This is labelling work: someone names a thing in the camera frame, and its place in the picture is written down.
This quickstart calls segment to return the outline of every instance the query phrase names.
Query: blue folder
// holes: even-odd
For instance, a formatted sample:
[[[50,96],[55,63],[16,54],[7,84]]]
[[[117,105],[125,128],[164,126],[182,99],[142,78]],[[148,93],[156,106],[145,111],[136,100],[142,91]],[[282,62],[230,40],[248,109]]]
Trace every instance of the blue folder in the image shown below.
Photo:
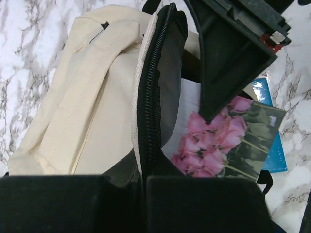
[[[265,78],[255,79],[251,82],[251,85],[253,86],[258,101],[272,106],[267,80]],[[270,172],[287,171],[287,165],[279,133],[276,135],[262,169]]]

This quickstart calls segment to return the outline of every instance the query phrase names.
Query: pink roses picture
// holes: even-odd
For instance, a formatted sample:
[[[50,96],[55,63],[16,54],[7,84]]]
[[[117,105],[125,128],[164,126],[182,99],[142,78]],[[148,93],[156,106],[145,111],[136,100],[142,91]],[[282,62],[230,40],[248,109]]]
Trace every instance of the pink roses picture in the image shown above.
[[[172,163],[188,176],[256,180],[279,127],[269,125],[271,118],[267,113],[272,110],[263,111],[264,107],[236,96],[210,124],[192,112]]]

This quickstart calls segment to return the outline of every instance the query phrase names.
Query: white marble countertop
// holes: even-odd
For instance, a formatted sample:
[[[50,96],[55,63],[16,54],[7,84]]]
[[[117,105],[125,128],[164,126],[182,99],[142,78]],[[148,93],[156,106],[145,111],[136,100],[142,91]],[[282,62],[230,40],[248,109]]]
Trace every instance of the white marble countertop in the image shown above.
[[[141,9],[146,0],[0,1],[0,175],[47,92],[74,19],[108,4]],[[189,29],[194,23],[182,0]],[[298,233],[311,187],[311,5],[294,3],[284,17],[292,43],[267,69],[275,106],[287,110],[280,128],[288,172],[273,175],[266,201],[272,219]]]

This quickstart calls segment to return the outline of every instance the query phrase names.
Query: backpack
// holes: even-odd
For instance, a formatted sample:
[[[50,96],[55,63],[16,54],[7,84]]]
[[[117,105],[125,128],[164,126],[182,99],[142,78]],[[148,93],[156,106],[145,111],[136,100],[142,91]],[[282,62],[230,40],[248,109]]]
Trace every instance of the backpack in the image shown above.
[[[78,183],[79,186],[89,183],[90,189],[84,190],[89,195],[83,201],[79,199],[79,205],[92,206],[92,210],[100,205],[100,216],[106,218],[107,228],[112,229],[110,221],[118,215],[112,203],[122,199],[122,204],[117,206],[126,205],[121,216],[127,218],[127,224],[113,225],[113,230],[124,230],[129,225],[135,228],[134,220],[139,216],[142,229],[147,225],[148,232],[163,229],[171,232],[176,226],[177,220],[169,219],[170,209],[178,212],[181,207],[177,209],[175,202],[164,204],[163,187],[168,192],[164,195],[165,200],[175,196],[179,201],[191,200],[193,206],[197,206],[193,194],[201,193],[197,187],[206,190],[219,187],[213,197],[219,197],[220,192],[224,196],[225,187],[228,190],[239,187],[228,203],[234,209],[234,198],[243,193],[247,198],[241,209],[257,211],[264,223],[261,226],[256,217],[250,218],[246,228],[256,225],[253,232],[273,232],[264,197],[254,183],[243,179],[189,180],[182,177],[161,150],[176,123],[181,77],[202,84],[200,114],[208,122],[243,90],[256,100],[248,84],[276,59],[275,54],[252,34],[229,23],[219,5],[211,2],[206,7],[203,0],[185,0],[185,3],[199,34],[188,31],[186,16],[177,11],[174,3],[154,13],[159,4],[156,0],[147,1],[143,11],[110,5],[77,17],[53,82],[19,148],[8,162],[10,175],[29,177],[18,180],[13,176],[2,182],[10,179],[14,187],[17,183],[24,187],[28,182],[36,181],[41,195],[46,195],[46,203],[52,202],[48,190],[54,190],[55,184],[62,188],[69,184],[68,179],[75,180],[73,190],[77,193]],[[227,38],[231,38],[232,44],[222,49],[220,55],[217,52],[219,44],[223,46]],[[245,43],[242,52],[232,58],[232,53],[236,53],[234,49],[241,43]],[[242,67],[244,62],[250,65]],[[223,79],[216,81],[219,72]],[[218,93],[219,88],[224,90],[222,95]],[[90,176],[68,176],[72,174]],[[33,175],[64,176],[42,179]],[[267,183],[270,174],[267,177],[259,182]],[[195,192],[187,193],[187,186]],[[62,199],[64,203],[69,201],[66,190],[70,187],[62,191],[66,197]],[[38,189],[30,187],[28,196],[34,192],[38,195]],[[88,201],[94,196],[98,199]],[[108,199],[111,200],[107,203],[110,216],[102,212],[104,207],[101,205]],[[77,201],[70,200],[70,206],[76,208]],[[146,216],[161,217],[149,219],[144,211],[143,214],[140,212],[141,208],[146,210]],[[89,224],[93,226],[95,222],[99,230],[103,225],[98,217],[90,216]],[[203,231],[204,224],[200,219],[200,224],[193,229]],[[178,229],[186,231],[185,226],[189,223],[184,221]],[[84,232],[83,227],[79,227],[80,232]]]

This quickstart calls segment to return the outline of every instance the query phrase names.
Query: black zipper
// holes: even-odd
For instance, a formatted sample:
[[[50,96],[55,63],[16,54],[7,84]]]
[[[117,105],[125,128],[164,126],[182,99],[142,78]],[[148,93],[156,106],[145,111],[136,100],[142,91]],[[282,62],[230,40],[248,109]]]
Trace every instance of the black zipper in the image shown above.
[[[146,78],[146,95],[145,95],[145,122],[146,122],[146,132],[147,132],[147,137],[146,137],[146,153],[144,156],[147,157],[147,172],[153,167],[156,161],[156,157],[158,155],[158,145],[155,144],[155,141],[158,140],[158,137],[161,138],[161,132],[156,132],[158,130],[155,130],[155,121],[158,117],[161,118],[161,113],[159,112],[154,112],[153,110],[155,109],[155,104],[159,104],[155,98],[153,97],[153,90],[154,90],[154,85],[158,79],[155,80],[155,77],[158,75],[159,77],[159,71],[157,70],[157,66],[159,64],[160,60],[160,55],[161,55],[161,50],[163,47],[163,43],[165,40],[165,35],[166,31],[168,29],[168,26],[170,25],[171,21],[171,16],[174,13],[175,10],[175,4],[171,4],[168,8],[166,18],[164,20],[164,24],[162,27],[162,30],[160,31],[160,34],[158,36],[158,39],[155,43],[154,50],[151,55],[151,60],[149,63],[149,68],[147,71],[147,78]],[[156,94],[160,92],[160,88],[157,86],[156,88]]]

